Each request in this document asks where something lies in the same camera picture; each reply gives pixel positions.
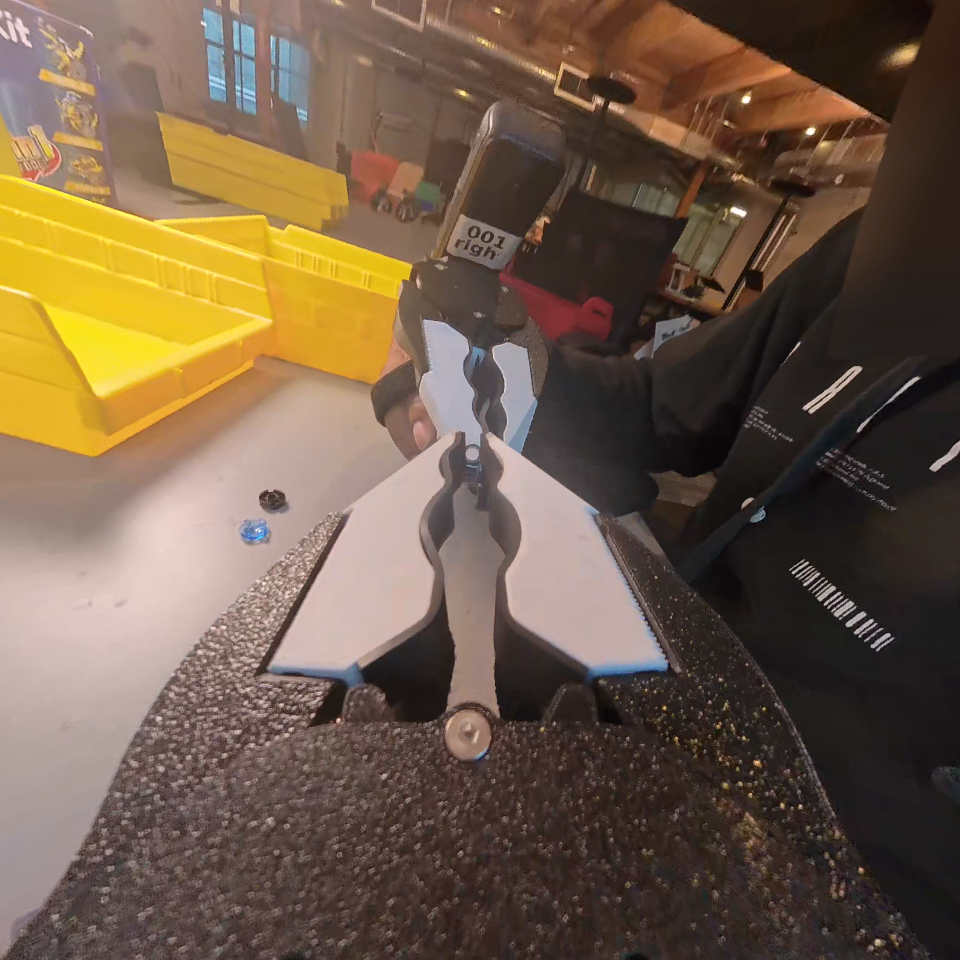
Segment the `wide yellow plastic bin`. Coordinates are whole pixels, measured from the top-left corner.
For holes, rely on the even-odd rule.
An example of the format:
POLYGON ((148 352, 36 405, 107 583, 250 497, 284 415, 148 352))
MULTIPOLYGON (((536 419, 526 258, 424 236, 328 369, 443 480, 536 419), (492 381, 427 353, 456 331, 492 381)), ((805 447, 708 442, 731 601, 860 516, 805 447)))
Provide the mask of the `wide yellow plastic bin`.
POLYGON ((3 435, 101 456, 272 345, 255 255, 3 177, 3 435))

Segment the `black jointed link piece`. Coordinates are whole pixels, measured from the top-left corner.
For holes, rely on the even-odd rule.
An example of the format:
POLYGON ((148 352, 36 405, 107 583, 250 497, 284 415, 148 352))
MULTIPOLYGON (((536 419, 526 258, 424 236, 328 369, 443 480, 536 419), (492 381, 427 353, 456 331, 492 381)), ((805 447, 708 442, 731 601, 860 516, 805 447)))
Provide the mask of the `black jointed link piece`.
POLYGON ((476 444, 481 447, 481 465, 472 471, 466 467, 462 456, 462 485, 476 498, 476 508, 480 512, 488 512, 490 508, 490 490, 493 482, 494 457, 486 439, 482 443, 465 443, 465 446, 476 444))

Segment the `red plastic case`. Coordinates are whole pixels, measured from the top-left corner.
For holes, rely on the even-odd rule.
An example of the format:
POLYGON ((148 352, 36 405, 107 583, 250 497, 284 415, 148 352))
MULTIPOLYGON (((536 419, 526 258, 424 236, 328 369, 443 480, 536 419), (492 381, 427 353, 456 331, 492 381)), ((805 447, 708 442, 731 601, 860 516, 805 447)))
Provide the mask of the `red plastic case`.
POLYGON ((605 343, 613 329, 614 307, 602 298, 589 298, 583 304, 552 295, 523 282, 507 271, 501 282, 519 295, 527 313, 534 319, 546 339, 560 343, 572 337, 605 343))

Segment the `black office chair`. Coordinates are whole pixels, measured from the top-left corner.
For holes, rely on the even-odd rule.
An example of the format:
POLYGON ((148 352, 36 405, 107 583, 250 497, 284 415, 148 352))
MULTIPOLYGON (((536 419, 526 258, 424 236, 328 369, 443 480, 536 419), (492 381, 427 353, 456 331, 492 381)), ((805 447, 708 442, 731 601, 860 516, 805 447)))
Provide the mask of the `black office chair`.
POLYGON ((688 218, 667 217, 571 192, 551 224, 562 242, 564 282, 613 308, 602 352, 624 354, 639 333, 646 302, 663 286, 666 269, 688 218))

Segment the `robot kit box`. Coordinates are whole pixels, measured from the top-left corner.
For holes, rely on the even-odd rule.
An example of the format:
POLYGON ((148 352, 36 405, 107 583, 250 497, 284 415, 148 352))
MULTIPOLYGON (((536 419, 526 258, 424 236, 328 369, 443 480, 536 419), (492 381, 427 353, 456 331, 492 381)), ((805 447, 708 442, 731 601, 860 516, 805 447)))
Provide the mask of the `robot kit box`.
POLYGON ((2 3, 2 114, 17 175, 117 207, 94 36, 31 3, 2 3))

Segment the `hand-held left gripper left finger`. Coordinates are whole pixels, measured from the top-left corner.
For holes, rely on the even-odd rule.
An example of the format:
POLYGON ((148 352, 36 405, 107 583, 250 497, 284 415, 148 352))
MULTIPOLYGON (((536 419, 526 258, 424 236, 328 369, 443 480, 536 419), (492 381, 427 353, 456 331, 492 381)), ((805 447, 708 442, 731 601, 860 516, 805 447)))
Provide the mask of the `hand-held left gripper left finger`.
POLYGON ((461 484, 462 436, 448 435, 356 501, 278 632, 268 674, 447 710, 455 645, 440 549, 461 484))

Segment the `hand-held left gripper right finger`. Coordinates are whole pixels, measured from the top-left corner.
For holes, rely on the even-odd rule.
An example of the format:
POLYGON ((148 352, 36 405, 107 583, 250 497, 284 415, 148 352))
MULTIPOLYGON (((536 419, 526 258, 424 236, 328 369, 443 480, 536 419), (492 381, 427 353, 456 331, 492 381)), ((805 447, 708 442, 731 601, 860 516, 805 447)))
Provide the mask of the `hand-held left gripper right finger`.
POLYGON ((493 435, 485 497, 503 555, 494 608, 499 703, 550 703, 565 685, 668 670, 595 508, 493 435))

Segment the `red wheeled cart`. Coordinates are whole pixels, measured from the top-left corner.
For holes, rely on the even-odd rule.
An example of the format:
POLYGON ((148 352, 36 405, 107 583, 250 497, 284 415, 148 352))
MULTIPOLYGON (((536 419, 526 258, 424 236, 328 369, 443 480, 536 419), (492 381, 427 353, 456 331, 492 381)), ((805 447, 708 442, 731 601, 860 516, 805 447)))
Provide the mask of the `red wheeled cart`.
POLYGON ((423 167, 377 151, 352 154, 348 187, 353 203, 399 222, 440 222, 448 204, 441 187, 424 179, 423 167))

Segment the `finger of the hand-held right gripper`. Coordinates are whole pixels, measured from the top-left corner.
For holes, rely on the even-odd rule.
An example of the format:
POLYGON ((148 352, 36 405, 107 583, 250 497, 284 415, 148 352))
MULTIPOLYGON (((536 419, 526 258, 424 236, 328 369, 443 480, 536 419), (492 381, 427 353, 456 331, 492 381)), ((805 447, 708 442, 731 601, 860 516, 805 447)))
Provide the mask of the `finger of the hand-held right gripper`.
POLYGON ((419 381, 419 395, 439 438, 462 434, 466 446, 480 446, 482 427, 476 414, 473 374, 486 350, 443 321, 422 323, 427 370, 419 381))
POLYGON ((494 391, 494 435, 522 453, 538 406, 530 353, 519 345, 497 345, 494 369, 501 379, 494 391))

